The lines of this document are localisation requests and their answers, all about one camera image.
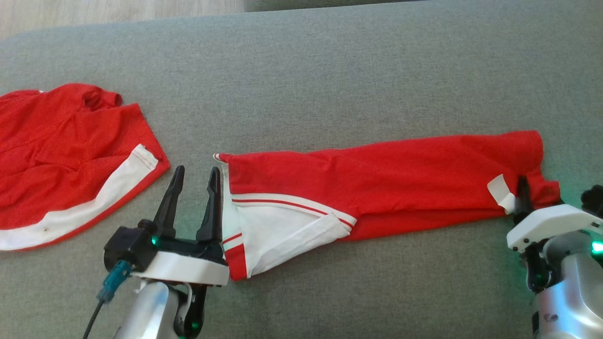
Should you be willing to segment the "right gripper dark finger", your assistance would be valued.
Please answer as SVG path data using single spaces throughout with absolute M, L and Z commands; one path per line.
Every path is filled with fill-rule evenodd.
M 530 184 L 526 176 L 519 176 L 515 193 L 513 223 L 518 225 L 534 211 L 530 196 Z

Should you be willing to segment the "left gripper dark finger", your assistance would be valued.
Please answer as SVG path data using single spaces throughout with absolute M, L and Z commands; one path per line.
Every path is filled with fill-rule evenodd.
M 170 184 L 153 219 L 153 223 L 155 224 L 154 237 L 175 238 L 175 213 L 177 211 L 179 195 L 183 188 L 184 177 L 185 167 L 179 165 L 175 168 Z
M 208 201 L 201 226 L 196 233 L 199 242 L 222 241 L 222 180 L 218 167 L 213 167 L 207 185 Z

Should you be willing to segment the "red jersey with white sleeves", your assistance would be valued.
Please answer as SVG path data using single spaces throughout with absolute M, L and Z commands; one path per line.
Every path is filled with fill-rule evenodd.
M 525 177 L 537 208 L 561 199 L 537 131 L 388 141 L 316 152 L 217 153 L 230 278 L 334 241 L 503 217 Z

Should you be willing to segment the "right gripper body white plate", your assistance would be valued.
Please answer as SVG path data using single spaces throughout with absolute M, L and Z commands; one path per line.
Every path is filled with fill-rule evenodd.
M 524 253 L 533 243 L 578 230 L 603 235 L 603 219 L 568 204 L 543 208 L 530 213 L 507 233 L 507 247 Z

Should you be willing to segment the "small grey sofa cushion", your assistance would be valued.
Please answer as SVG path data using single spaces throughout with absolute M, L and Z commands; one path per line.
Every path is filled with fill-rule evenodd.
M 364 6 L 413 1 L 424 0 L 243 0 L 243 4 L 245 12 L 265 12 L 291 9 Z

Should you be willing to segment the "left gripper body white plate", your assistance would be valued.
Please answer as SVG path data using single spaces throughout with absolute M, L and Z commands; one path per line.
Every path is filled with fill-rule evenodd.
M 155 257 L 144 272 L 133 272 L 133 276 L 218 287 L 229 282 L 229 267 L 221 242 L 164 237 L 154 242 L 158 249 Z

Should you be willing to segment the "large grey sofa seat cushion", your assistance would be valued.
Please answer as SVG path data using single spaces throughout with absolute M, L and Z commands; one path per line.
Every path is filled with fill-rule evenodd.
M 603 185 L 603 0 L 416 1 L 0 41 L 0 95 L 75 82 L 138 103 L 185 166 L 183 238 L 202 221 L 215 152 L 536 129 L 565 202 Z M 199 339 L 532 339 L 511 225 L 325 245 L 210 288 Z

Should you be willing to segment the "red shorts with white stripe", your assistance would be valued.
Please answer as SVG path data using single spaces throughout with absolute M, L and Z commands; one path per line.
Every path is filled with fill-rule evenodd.
M 90 229 L 170 169 L 137 103 L 93 84 L 0 96 L 0 251 Z

